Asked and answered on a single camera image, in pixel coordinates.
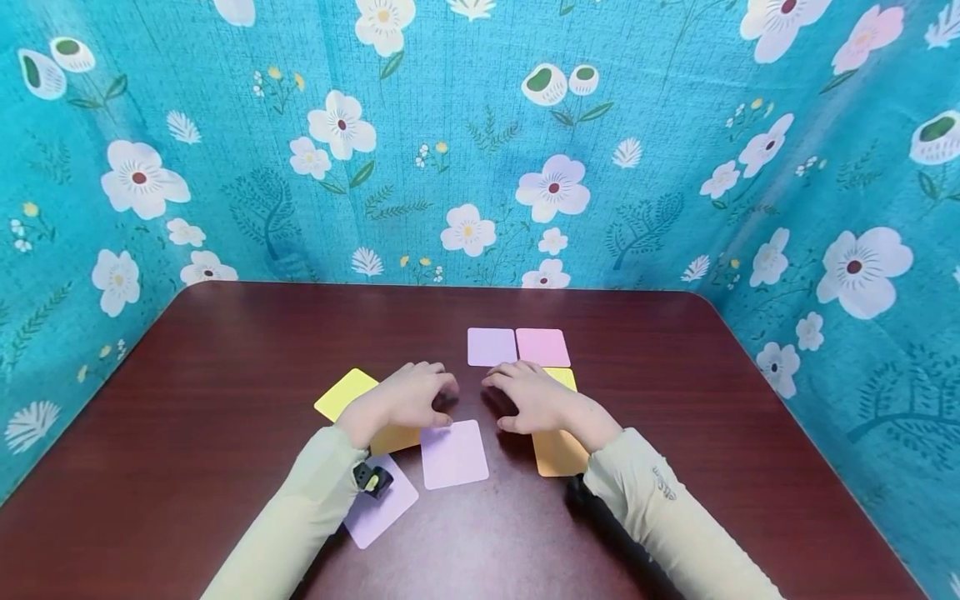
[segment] light orange card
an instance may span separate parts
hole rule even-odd
[[[359,369],[351,369],[313,405],[321,415],[333,422],[340,418],[347,405],[376,387],[377,381]],[[390,454],[397,450],[420,445],[420,430],[388,425],[370,442],[371,456]]]
[[[570,369],[545,367],[551,377],[574,392],[577,381]],[[587,470],[589,454],[577,440],[565,431],[540,431],[533,435],[537,454],[537,472],[542,477],[570,477]]]

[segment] forearm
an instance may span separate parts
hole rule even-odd
[[[687,600],[782,600],[635,429],[590,456],[584,482]]]
[[[318,431],[202,600],[287,600],[347,516],[358,493],[353,467],[366,456],[338,427]]]

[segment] lavender card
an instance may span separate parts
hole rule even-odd
[[[420,430],[423,486],[438,490],[490,477],[487,456],[475,420],[461,420],[449,427]]]
[[[467,364],[495,367],[516,361],[516,340],[512,329],[471,327],[467,330]]]
[[[388,470],[394,476],[394,483],[379,500],[361,492],[344,519],[347,531],[361,550],[366,550],[367,546],[387,531],[420,497],[389,454],[369,458],[367,464]]]

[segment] fabric curtain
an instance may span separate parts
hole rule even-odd
[[[960,596],[960,0],[0,14],[0,497],[188,285],[683,290]]]

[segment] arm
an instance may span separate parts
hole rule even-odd
[[[494,368],[483,384],[519,414],[505,431],[564,429],[590,453],[584,482],[688,600],[782,600],[777,588],[681,484],[666,460],[590,398],[532,363]]]
[[[353,468],[388,424],[436,427],[437,394],[458,392],[440,363],[408,363],[351,402],[306,444],[286,480],[230,552],[201,600],[287,600],[358,494]]]

